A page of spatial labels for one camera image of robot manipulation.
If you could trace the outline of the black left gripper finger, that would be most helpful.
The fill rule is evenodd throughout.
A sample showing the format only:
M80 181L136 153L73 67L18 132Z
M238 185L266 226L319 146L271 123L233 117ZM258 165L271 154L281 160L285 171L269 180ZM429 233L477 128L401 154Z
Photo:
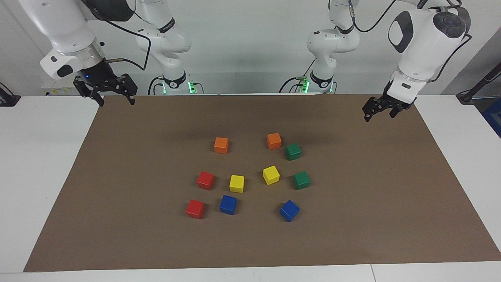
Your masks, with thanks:
M395 118L401 111L408 110L410 109L410 104L408 103L396 103L393 107L392 110L390 111L389 115L391 118Z
M369 98L362 107L364 120L369 122L374 115L390 107L390 101L382 98Z

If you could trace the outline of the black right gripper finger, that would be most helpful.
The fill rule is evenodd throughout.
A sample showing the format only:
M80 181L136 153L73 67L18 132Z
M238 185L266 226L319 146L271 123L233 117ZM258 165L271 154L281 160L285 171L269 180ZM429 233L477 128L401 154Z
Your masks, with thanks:
M80 76L76 76L73 80L73 84L78 91L78 93L83 98L91 98L91 100L97 102L100 107L103 107L105 104L104 99L99 94L98 87L93 87L92 90L86 85L84 80Z
M138 87L127 73L115 78L115 93L125 96L130 105L135 104L134 96L137 94Z

